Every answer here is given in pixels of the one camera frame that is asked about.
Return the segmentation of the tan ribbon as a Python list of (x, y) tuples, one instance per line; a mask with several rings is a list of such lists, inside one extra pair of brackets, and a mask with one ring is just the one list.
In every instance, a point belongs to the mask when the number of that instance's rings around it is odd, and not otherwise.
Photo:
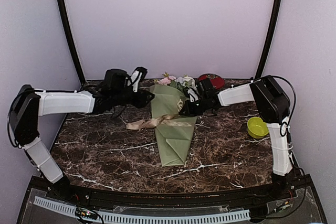
[(194, 127), (196, 117), (182, 116), (179, 112), (184, 104), (184, 99), (172, 95), (159, 95), (151, 101), (152, 118), (141, 119), (126, 125), (128, 130), (153, 129), (159, 125), (176, 127)]

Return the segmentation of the pink rose fake flower stem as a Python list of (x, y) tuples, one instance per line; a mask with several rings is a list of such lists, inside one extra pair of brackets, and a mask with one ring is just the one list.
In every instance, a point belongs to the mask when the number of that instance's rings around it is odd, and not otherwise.
[(158, 80), (158, 79), (155, 79), (154, 80), (154, 83), (155, 84), (159, 84), (159, 85), (169, 85), (171, 84), (173, 81), (176, 81), (177, 80), (177, 77), (173, 76), (173, 75), (170, 75), (168, 72), (164, 72), (162, 74), (162, 79)]

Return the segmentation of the white fake flower stem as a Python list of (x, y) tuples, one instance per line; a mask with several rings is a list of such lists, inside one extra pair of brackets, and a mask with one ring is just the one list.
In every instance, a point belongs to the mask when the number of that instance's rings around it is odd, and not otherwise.
[(195, 79), (184, 75), (176, 79), (177, 88), (183, 92), (185, 88), (193, 88), (196, 90)]

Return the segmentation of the green and pink wrapping paper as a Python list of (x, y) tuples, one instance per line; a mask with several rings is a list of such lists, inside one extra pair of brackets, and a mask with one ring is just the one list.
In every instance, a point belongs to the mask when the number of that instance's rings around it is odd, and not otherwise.
[(153, 119), (168, 116), (155, 127), (155, 137), (161, 165), (184, 166), (194, 135), (197, 117), (180, 116), (179, 111), (188, 98), (178, 89), (155, 84), (150, 87), (155, 95), (151, 101)]

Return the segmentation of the lime green plastic bowl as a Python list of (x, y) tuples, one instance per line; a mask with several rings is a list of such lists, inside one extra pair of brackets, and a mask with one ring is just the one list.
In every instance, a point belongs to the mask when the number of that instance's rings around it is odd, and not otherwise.
[(247, 121), (247, 132), (255, 139), (263, 138), (269, 133), (266, 123), (259, 117), (252, 117)]

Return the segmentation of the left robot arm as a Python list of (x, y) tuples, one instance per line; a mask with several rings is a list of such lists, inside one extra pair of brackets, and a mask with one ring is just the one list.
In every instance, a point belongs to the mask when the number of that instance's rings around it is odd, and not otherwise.
[(128, 74), (122, 69), (109, 69), (96, 85), (80, 90), (44, 90), (30, 84), (21, 87), (9, 106), (7, 135), (11, 146), (22, 149), (33, 165), (54, 184), (53, 191), (63, 201), (74, 197), (74, 189), (64, 180), (66, 175), (53, 159), (41, 139), (42, 118), (64, 118), (67, 114), (104, 114), (118, 106), (141, 109), (154, 99), (154, 94), (139, 87), (147, 69), (137, 67)]

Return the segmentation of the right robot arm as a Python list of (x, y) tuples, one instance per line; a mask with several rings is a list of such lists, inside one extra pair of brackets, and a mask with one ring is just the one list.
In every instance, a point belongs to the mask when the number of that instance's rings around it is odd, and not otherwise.
[(270, 134), (273, 155), (273, 173), (286, 176), (293, 169), (290, 121), (294, 108), (290, 99), (276, 81), (279, 76), (264, 76), (247, 83), (217, 90), (209, 78), (196, 83), (196, 89), (185, 88), (189, 96), (179, 111), (182, 116), (201, 115), (205, 111), (244, 102), (255, 102), (258, 113)]

